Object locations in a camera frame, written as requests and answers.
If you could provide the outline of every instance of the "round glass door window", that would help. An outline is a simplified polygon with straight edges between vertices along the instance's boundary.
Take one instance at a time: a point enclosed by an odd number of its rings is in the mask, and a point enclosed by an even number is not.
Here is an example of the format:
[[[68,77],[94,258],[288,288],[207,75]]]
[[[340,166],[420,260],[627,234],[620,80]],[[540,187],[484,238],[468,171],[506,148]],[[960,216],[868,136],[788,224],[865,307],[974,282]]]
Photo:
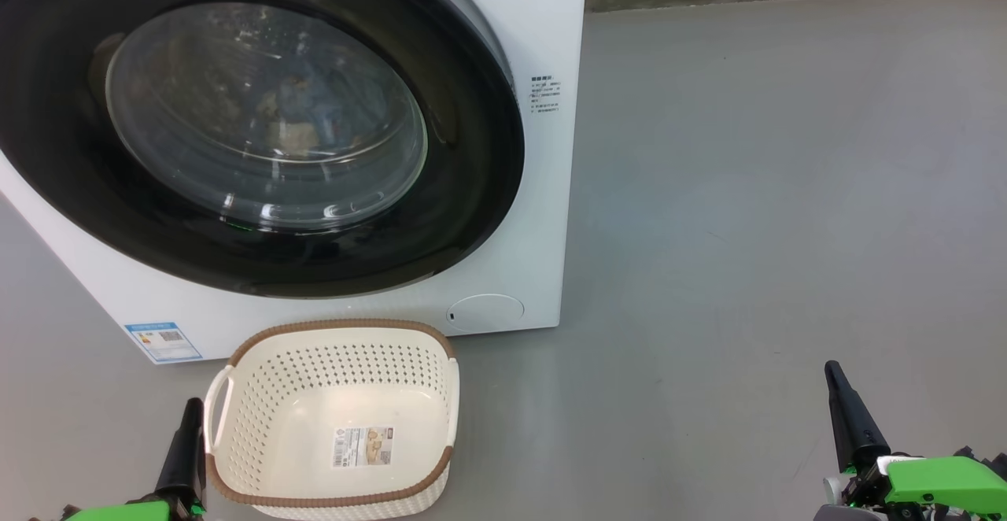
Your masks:
[[[263,230],[377,216],[427,153],[419,106],[389,62],[270,5],[188,5],[144,23],[116,50],[105,91],[120,138],[160,182]]]

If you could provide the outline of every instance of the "perforated basket wall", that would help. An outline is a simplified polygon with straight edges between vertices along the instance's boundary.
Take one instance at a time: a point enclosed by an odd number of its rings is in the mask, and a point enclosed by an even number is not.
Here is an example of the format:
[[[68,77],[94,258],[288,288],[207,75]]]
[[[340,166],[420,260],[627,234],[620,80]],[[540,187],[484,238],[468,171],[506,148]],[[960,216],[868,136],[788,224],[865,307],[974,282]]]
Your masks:
[[[239,348],[210,386],[207,433],[213,432],[211,409],[226,381],[230,385],[220,429],[215,436],[206,436],[207,474],[226,498],[274,517],[363,521],[418,513],[443,492],[457,421],[458,377],[453,350],[438,331],[418,322],[378,319],[305,322],[264,331]],[[338,401],[330,396],[338,394],[345,400],[356,392],[374,394],[387,388],[391,393],[403,387],[422,391],[436,403],[423,407],[425,414],[420,417],[424,424],[431,422],[431,413],[439,417],[432,419],[432,446],[421,453],[426,457],[423,464],[436,461],[432,470],[402,467],[396,487],[371,476],[376,480],[373,488],[365,481],[358,488],[352,486],[352,495],[346,495],[346,485],[324,495],[326,472],[307,466],[317,461],[305,461],[303,468],[291,462],[290,457],[303,451],[306,443],[285,439],[292,436],[287,431],[278,432],[278,425],[286,424],[285,413],[293,412],[292,401],[302,403],[301,411],[305,402],[327,409]],[[361,413],[359,401],[353,401],[353,412]],[[399,420],[407,420],[408,413],[403,417]],[[445,428],[437,426],[441,419]],[[317,448],[317,452],[331,451]]]

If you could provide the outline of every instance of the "product label in basket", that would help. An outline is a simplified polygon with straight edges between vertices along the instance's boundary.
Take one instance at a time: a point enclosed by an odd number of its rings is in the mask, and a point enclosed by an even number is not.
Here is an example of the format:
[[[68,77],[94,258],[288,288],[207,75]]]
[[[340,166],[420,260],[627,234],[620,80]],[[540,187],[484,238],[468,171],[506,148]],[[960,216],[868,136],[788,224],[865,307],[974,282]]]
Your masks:
[[[332,468],[389,466],[393,442],[395,428],[391,426],[336,428],[332,438]]]

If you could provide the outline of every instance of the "barcode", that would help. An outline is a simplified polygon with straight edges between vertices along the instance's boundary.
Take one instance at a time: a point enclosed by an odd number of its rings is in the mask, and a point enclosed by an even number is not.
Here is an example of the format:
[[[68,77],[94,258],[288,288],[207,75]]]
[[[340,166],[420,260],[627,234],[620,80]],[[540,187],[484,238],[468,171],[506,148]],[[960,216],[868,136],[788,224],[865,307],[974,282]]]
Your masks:
[[[339,468],[346,466],[343,463],[346,453],[346,441],[341,439],[335,440],[335,449],[332,450],[332,468]]]

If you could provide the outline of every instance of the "blue and white sticker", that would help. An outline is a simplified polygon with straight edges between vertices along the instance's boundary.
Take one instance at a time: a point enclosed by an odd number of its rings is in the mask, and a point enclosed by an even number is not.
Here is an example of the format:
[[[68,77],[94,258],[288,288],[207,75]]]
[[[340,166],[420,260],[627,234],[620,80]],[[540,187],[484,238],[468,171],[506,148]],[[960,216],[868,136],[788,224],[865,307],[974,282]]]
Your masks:
[[[158,364],[202,360],[202,355],[174,322],[126,324],[126,332]]]

